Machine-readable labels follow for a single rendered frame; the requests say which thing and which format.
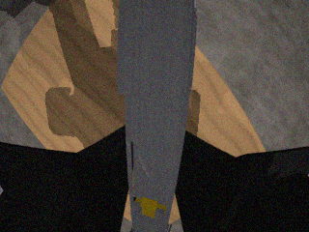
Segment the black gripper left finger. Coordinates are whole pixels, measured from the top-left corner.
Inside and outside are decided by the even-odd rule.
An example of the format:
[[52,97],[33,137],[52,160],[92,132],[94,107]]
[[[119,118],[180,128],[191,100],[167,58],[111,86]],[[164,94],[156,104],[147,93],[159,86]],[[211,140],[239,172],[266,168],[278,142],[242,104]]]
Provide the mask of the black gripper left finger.
[[77,154],[0,142],[0,187],[73,209],[86,232],[120,232],[126,125]]

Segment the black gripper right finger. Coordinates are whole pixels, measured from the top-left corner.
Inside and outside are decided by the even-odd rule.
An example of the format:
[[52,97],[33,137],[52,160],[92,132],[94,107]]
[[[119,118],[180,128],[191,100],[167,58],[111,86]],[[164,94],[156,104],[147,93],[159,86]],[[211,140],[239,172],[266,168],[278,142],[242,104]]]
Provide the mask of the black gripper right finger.
[[184,232],[224,232],[258,186],[309,175],[309,147],[235,158],[185,131],[175,198]]

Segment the light brown wooden board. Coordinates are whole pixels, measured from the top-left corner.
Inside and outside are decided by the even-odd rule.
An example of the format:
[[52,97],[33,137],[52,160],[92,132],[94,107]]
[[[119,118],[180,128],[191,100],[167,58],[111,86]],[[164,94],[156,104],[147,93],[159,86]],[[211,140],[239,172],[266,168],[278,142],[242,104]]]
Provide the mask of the light brown wooden board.
[[[55,0],[27,36],[1,88],[46,150],[77,154],[126,125],[117,94],[120,0]],[[194,50],[186,130],[238,158],[265,152],[215,67]]]

